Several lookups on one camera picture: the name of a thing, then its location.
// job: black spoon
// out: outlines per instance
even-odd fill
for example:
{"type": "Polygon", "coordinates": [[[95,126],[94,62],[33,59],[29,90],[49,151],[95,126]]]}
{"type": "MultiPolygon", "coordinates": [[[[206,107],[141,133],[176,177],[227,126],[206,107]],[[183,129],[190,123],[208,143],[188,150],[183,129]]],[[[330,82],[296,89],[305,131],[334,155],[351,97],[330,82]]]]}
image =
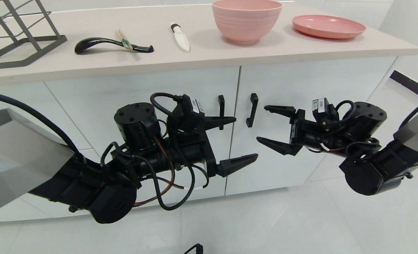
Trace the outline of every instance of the black spoon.
{"type": "MultiPolygon", "coordinates": [[[[123,43],[121,43],[119,41],[112,40],[112,39],[107,39],[107,38],[91,37],[91,38],[83,39],[80,42],[78,42],[76,44],[75,48],[74,48],[74,52],[76,54],[80,54],[80,53],[83,53],[84,50],[86,50],[90,47],[93,47],[96,44],[104,43],[104,42],[119,45],[119,46],[124,48],[123,43]]],[[[140,47],[140,46],[132,44],[132,47],[133,47],[133,50],[135,50],[137,52],[141,52],[141,53],[152,53],[152,52],[154,52],[154,47],[152,45],[149,46],[149,47],[140,47]]]]}

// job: dish rack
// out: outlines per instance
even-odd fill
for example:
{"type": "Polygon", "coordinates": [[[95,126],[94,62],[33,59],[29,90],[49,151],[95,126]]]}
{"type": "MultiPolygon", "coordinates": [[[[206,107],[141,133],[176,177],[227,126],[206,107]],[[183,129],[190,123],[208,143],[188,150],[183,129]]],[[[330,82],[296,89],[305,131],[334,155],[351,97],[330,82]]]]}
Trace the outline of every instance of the dish rack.
{"type": "Polygon", "coordinates": [[[9,38],[12,41],[11,44],[0,49],[0,57],[9,53],[15,48],[18,48],[20,45],[23,45],[25,43],[31,43],[31,45],[33,45],[33,47],[36,50],[35,53],[33,53],[32,55],[28,56],[27,58],[23,60],[0,62],[0,69],[27,66],[33,63],[34,61],[38,60],[40,57],[44,56],[46,53],[49,53],[54,48],[57,48],[62,43],[67,41],[66,36],[60,35],[59,31],[57,31],[56,27],[54,26],[54,23],[52,23],[52,20],[49,17],[49,15],[51,14],[51,11],[46,11],[40,0],[28,0],[17,7],[14,7],[12,3],[10,2],[10,0],[0,0],[0,2],[3,2],[9,11],[8,13],[5,13],[4,15],[0,15],[0,27],[4,29],[4,31],[7,34],[4,36],[0,36],[0,39],[9,38]],[[38,5],[38,8],[40,10],[39,12],[24,13],[24,14],[18,13],[18,10],[20,8],[22,8],[23,6],[33,1],[35,1],[36,4],[38,5]],[[37,15],[40,18],[36,20],[35,22],[33,22],[32,24],[30,24],[29,26],[26,26],[26,24],[22,20],[22,17],[31,16],[31,15],[37,15]],[[5,19],[8,19],[7,21],[9,21],[10,24],[15,24],[14,23],[15,21],[22,31],[19,32],[18,34],[13,34],[13,32],[8,27],[5,19]],[[51,27],[55,35],[34,37],[32,33],[29,31],[29,29],[33,27],[35,24],[38,24],[43,19],[45,19],[49,23],[49,26],[51,27]],[[18,37],[23,34],[26,37],[18,39],[18,37]],[[45,41],[52,41],[52,42],[49,45],[41,48],[38,42],[45,42],[45,41]]]}

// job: wall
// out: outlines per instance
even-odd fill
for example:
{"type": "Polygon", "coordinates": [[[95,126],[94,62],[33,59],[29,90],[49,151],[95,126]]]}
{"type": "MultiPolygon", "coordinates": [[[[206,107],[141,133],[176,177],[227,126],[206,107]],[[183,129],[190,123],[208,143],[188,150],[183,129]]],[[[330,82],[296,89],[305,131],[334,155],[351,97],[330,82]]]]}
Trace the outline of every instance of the wall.
{"type": "MultiPolygon", "coordinates": [[[[394,0],[380,30],[418,45],[418,0],[394,0]]],[[[396,70],[418,82],[418,55],[399,59],[396,70]]]]}
{"type": "MultiPolygon", "coordinates": [[[[25,1],[11,0],[14,6],[18,6],[25,1]]],[[[378,29],[393,0],[288,0],[287,2],[294,1],[325,10],[337,16],[354,19],[378,29]]],[[[66,11],[129,6],[210,4],[214,0],[42,0],[41,2],[46,10],[66,11]]],[[[36,3],[31,2],[22,7],[20,13],[37,11],[36,3]]],[[[6,12],[3,2],[0,1],[0,14],[6,12]]]]}

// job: label sticker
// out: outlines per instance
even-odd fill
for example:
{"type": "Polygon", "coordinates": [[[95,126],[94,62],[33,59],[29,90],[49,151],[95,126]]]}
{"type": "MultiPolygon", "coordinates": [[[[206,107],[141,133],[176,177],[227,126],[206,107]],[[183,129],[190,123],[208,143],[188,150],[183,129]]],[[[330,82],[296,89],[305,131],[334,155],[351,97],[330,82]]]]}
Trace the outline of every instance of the label sticker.
{"type": "Polygon", "coordinates": [[[319,108],[319,100],[312,101],[312,110],[314,111],[317,108],[319,108]]]}
{"type": "Polygon", "coordinates": [[[195,112],[196,114],[199,114],[198,102],[195,99],[191,99],[191,102],[192,102],[193,112],[195,112]]]}
{"type": "Polygon", "coordinates": [[[319,113],[325,112],[325,98],[319,99],[319,109],[317,111],[319,113]]]}
{"type": "Polygon", "coordinates": [[[203,107],[201,106],[201,102],[196,101],[196,104],[198,105],[199,110],[204,113],[203,107]]]}

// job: screw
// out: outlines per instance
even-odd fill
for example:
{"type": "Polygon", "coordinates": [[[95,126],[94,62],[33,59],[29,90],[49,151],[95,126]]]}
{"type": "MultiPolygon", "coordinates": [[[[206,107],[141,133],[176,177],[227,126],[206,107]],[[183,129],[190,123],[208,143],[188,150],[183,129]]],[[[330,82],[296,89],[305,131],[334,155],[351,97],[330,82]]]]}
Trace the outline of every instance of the screw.
{"type": "Polygon", "coordinates": [[[69,206],[68,207],[68,211],[69,212],[76,212],[78,210],[78,208],[77,207],[75,207],[75,206],[69,206]]]}

